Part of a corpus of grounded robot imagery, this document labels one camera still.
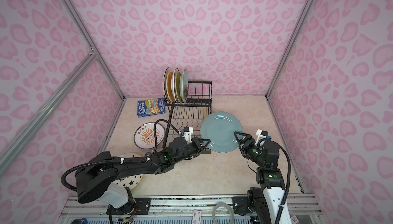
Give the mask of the orange woven bamboo plate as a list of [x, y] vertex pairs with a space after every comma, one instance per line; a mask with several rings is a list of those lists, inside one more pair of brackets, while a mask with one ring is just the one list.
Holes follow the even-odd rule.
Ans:
[[170, 103], [174, 103], [175, 102], [175, 98], [172, 92], [172, 77], [173, 77], [173, 71], [169, 71], [167, 78], [166, 78], [166, 91], [167, 91], [167, 95], [168, 95], [168, 99], [170, 101]]

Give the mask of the star pattern cartoon plate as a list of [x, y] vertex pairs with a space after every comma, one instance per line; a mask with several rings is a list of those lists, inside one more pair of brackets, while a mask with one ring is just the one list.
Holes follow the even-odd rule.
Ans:
[[[137, 154], [137, 153], [129, 152], [129, 153], [121, 154], [119, 157], [137, 158], [137, 157], [141, 157], [141, 155]], [[133, 190], [141, 183], [143, 178], [144, 178], [144, 175], [140, 174], [140, 175], [125, 177], [125, 178], [120, 178], [120, 179], [113, 181], [113, 183], [118, 186], [128, 187], [130, 190]]]

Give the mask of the mint green flower plate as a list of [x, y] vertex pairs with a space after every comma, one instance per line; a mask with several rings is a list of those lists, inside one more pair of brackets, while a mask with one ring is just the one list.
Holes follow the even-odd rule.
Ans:
[[182, 102], [186, 103], [188, 97], [188, 71], [185, 68], [180, 79], [180, 95]]

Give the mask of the yellow green woven plate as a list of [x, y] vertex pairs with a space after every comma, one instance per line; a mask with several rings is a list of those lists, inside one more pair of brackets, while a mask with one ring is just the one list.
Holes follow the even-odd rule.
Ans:
[[182, 103], [182, 98], [180, 94], [180, 79], [181, 73], [178, 69], [175, 70], [175, 92], [176, 92], [176, 99], [178, 103]]

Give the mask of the white plate orange sunburst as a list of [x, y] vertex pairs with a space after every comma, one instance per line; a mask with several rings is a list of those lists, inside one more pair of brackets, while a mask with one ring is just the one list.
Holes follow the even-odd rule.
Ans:
[[[154, 137], [154, 123], [145, 123], [141, 125], [134, 134], [134, 143], [138, 148], [141, 149], [154, 149], [155, 137]], [[156, 125], [156, 134], [158, 142], [161, 144], [165, 136], [165, 128], [161, 124]]]

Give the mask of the cream floral plate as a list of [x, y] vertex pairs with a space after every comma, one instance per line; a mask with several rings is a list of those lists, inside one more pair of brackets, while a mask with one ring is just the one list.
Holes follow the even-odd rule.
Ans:
[[168, 103], [168, 95], [167, 95], [167, 91], [166, 91], [166, 79], [167, 79], [167, 75], [168, 72], [170, 71], [170, 68], [166, 68], [164, 76], [163, 76], [163, 93], [164, 93], [164, 98], [165, 98], [165, 103]]

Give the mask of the white plate green rim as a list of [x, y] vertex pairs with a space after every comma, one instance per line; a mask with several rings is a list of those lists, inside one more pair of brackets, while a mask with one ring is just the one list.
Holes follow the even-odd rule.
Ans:
[[178, 68], [175, 68], [172, 75], [171, 85], [172, 85], [172, 94], [174, 97], [173, 103], [177, 103], [177, 94], [176, 94], [176, 75], [179, 72]]

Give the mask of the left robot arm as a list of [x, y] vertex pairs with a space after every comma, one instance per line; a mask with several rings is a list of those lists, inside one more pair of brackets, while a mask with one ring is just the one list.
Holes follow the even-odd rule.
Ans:
[[183, 137], [178, 137], [167, 148], [144, 157], [120, 158], [108, 151], [100, 153], [76, 170], [78, 202], [86, 204], [98, 200], [115, 180], [121, 178], [166, 173], [174, 169], [175, 164], [198, 157], [209, 144], [209, 139], [194, 137], [187, 143]]

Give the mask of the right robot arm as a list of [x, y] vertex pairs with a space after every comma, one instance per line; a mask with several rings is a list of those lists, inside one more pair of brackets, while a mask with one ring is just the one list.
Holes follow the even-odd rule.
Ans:
[[[257, 165], [256, 182], [247, 193], [247, 208], [255, 212], [261, 224], [290, 224], [287, 197], [290, 187], [291, 163], [284, 148], [273, 141], [266, 131], [259, 131], [256, 141], [252, 135], [234, 132], [244, 158]], [[278, 168], [279, 152], [287, 158], [287, 181]]]

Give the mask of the grey blue plate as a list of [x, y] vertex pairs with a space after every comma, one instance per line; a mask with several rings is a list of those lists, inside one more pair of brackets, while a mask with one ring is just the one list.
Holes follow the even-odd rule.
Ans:
[[218, 153], [228, 153], [238, 148], [234, 132], [243, 132], [240, 121], [223, 111], [210, 114], [201, 125], [201, 138], [209, 139], [208, 148]]

